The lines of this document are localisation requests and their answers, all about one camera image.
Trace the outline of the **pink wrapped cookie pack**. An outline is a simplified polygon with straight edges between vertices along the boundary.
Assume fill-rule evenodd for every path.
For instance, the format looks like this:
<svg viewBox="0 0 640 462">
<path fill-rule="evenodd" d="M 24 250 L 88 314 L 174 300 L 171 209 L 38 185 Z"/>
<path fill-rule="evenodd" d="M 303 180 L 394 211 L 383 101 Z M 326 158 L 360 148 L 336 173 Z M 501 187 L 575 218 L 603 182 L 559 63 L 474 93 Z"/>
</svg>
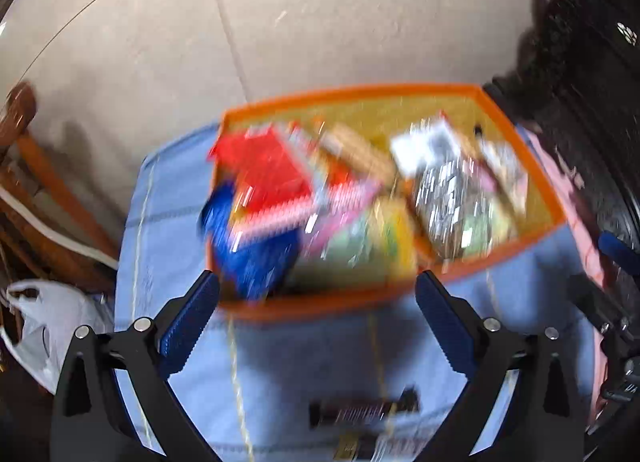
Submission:
<svg viewBox="0 0 640 462">
<path fill-rule="evenodd" d="M 291 230 L 310 234 L 322 217 L 360 210 L 369 204 L 382 185 L 373 179 L 323 188 L 320 193 L 291 199 L 243 216 L 229 226 L 230 251 L 252 245 Z"/>
</svg>

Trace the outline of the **black snack bar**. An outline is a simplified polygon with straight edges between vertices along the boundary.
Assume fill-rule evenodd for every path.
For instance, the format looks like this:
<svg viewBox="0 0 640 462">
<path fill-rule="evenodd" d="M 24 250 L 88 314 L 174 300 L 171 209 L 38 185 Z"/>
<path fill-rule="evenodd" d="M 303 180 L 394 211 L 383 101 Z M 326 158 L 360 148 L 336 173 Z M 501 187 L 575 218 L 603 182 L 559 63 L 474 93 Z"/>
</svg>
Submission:
<svg viewBox="0 0 640 462">
<path fill-rule="evenodd" d="M 341 397 L 316 400 L 309 404 L 309 427 L 333 425 L 370 425 L 403 413 L 418 413 L 420 397 L 415 387 L 409 386 L 396 398 Z"/>
</svg>

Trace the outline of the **red snack package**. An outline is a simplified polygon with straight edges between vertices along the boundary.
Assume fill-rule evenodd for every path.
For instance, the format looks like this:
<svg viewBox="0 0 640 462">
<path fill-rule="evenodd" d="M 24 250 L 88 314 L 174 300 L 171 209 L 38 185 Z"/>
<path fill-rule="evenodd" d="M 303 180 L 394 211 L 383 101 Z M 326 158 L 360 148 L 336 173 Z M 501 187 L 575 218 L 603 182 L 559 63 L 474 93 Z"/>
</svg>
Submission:
<svg viewBox="0 0 640 462">
<path fill-rule="evenodd" d="M 296 124 L 224 132 L 208 158 L 232 184 L 228 227 L 235 249 L 334 210 L 357 181 Z"/>
</svg>

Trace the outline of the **yellow-green melon seeds bag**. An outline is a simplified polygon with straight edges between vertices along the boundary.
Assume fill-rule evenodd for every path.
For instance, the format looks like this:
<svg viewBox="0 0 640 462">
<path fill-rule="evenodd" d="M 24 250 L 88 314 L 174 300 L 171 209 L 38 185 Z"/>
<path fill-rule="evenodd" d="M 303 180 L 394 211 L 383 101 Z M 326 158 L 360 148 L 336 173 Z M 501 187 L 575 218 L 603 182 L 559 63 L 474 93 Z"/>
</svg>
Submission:
<svg viewBox="0 0 640 462">
<path fill-rule="evenodd" d="M 286 282 L 307 292 L 378 287 L 406 280 L 417 268 L 405 202 L 381 197 L 361 210 L 323 216 L 304 231 Z"/>
</svg>

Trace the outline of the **orange storage box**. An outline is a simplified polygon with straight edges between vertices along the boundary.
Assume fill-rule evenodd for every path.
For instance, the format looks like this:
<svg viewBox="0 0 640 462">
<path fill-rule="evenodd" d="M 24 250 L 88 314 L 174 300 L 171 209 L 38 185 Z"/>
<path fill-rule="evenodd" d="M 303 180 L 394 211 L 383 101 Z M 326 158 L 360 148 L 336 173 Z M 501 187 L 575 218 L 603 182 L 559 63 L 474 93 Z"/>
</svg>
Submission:
<svg viewBox="0 0 640 462">
<path fill-rule="evenodd" d="M 379 143 L 405 129 L 411 122 L 442 110 L 465 136 L 481 125 L 492 138 L 506 141 L 529 174 L 527 213 L 518 220 L 518 237 L 499 245 L 484 257 L 456 260 L 447 266 L 435 262 L 432 246 L 423 238 L 414 241 L 421 268 L 434 269 L 446 281 L 459 280 L 512 259 L 564 226 L 566 218 L 542 167 L 506 114 L 478 85 L 405 83 L 347 86 L 347 88 L 296 93 L 268 98 L 227 110 L 219 131 L 276 121 L 301 123 L 343 122 Z M 253 323 L 306 320 L 370 308 L 403 297 L 414 280 L 360 282 L 352 288 L 322 290 L 311 294 L 269 297 L 247 302 L 235 297 L 230 282 L 222 285 L 221 308 L 236 319 Z"/>
</svg>

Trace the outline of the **pink cloth strip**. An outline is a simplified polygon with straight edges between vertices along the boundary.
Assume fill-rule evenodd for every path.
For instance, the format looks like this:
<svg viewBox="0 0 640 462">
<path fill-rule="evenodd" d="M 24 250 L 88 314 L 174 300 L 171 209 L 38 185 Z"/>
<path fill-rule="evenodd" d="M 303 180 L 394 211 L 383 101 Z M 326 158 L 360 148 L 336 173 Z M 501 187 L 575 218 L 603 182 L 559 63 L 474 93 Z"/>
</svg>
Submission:
<svg viewBox="0 0 640 462">
<path fill-rule="evenodd" d="M 518 133 L 544 171 L 564 216 L 562 226 L 530 249 L 527 305 L 536 318 L 537 331 L 548 326 L 560 331 L 587 423 L 592 424 L 602 408 L 599 393 L 606 375 L 606 360 L 600 349 L 602 334 L 570 303 L 567 285 L 570 276 L 585 275 L 599 290 L 604 290 L 602 255 L 588 228 L 590 212 L 582 206 L 574 179 L 544 150 L 540 135 L 524 127 Z"/>
</svg>

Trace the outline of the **black carved furniture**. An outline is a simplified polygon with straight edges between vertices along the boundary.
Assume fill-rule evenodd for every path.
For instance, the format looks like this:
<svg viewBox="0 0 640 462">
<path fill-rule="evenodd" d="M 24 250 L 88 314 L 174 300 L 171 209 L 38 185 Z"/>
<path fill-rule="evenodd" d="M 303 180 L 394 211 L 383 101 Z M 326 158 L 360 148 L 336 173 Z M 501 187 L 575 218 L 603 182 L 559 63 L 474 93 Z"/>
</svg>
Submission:
<svg viewBox="0 0 640 462">
<path fill-rule="evenodd" d="M 533 14 L 516 68 L 486 90 L 574 179 L 603 291 L 639 314 L 639 0 L 533 0 Z M 585 448 L 590 461 L 637 460 L 639 395 L 602 398 Z"/>
</svg>

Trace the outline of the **wooden chair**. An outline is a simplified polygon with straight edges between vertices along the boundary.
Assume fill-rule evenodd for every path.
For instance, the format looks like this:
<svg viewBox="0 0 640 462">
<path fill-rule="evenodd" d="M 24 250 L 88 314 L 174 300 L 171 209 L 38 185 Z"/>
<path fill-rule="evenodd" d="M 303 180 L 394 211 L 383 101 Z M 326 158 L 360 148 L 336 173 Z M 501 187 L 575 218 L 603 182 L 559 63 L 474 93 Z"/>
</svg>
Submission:
<svg viewBox="0 0 640 462">
<path fill-rule="evenodd" d="M 124 215 L 85 167 L 37 141 L 37 112 L 26 81 L 1 98 L 1 268 L 112 295 Z"/>
</svg>

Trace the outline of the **blue cookie package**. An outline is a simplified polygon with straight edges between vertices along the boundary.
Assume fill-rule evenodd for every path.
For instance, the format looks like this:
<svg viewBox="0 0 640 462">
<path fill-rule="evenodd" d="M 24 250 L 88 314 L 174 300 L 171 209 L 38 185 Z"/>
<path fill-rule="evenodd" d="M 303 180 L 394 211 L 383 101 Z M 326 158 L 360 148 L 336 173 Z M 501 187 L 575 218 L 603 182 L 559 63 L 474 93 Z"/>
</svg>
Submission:
<svg viewBox="0 0 640 462">
<path fill-rule="evenodd" d="M 300 252 L 299 230 L 245 242 L 234 249 L 229 228 L 234 195 L 231 181 L 218 185 L 202 208 L 198 226 L 236 294 L 242 300 L 263 300 L 293 268 Z"/>
</svg>

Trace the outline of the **blue tablecloth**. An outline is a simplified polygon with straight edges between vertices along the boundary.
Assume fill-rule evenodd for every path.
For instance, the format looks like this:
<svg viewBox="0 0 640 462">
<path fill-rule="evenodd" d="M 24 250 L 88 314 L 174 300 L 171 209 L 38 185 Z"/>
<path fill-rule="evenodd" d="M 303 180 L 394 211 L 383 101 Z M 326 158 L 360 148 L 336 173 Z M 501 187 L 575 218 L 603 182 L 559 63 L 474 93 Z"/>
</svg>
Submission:
<svg viewBox="0 0 640 462">
<path fill-rule="evenodd" d="M 207 152 L 216 133 L 215 126 L 205 126 L 143 160 L 119 258 L 117 329 L 154 316 L 201 274 L 198 215 L 209 191 Z M 527 305 L 530 249 L 449 283 L 449 292 L 510 330 L 541 332 Z M 382 429 L 424 440 L 457 400 L 465 377 L 450 368 L 408 295 L 367 312 L 299 323 L 259 326 L 216 313 L 170 385 L 221 459 L 329 461 L 342 433 L 336 427 L 311 430 L 311 402 L 394 397 L 415 387 L 420 411 Z"/>
</svg>

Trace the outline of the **white plastic bag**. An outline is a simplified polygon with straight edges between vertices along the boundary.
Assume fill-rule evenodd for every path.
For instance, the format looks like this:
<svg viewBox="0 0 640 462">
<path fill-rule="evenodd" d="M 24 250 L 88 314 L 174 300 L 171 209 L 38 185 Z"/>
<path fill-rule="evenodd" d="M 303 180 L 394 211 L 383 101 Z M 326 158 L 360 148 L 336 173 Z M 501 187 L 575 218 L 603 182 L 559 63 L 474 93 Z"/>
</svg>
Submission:
<svg viewBox="0 0 640 462">
<path fill-rule="evenodd" d="M 23 369 L 49 393 L 56 392 L 70 340 L 80 326 L 96 333 L 114 330 L 113 306 L 105 297 L 92 297 L 50 280 L 12 283 L 1 290 L 1 305 L 24 320 L 21 338 L 13 341 L 6 327 L 1 338 Z"/>
</svg>

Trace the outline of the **sunflower seeds clear bag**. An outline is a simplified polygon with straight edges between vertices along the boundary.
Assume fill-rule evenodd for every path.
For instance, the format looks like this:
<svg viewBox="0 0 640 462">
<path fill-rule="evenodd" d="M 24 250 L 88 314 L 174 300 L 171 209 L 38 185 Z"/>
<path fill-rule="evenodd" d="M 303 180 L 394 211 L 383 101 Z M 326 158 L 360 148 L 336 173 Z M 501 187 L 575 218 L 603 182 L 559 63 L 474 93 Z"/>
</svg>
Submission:
<svg viewBox="0 0 640 462">
<path fill-rule="evenodd" d="M 423 119 L 390 139 L 398 173 L 411 188 L 413 213 L 444 261 L 492 248 L 495 193 L 469 145 L 444 115 Z"/>
</svg>

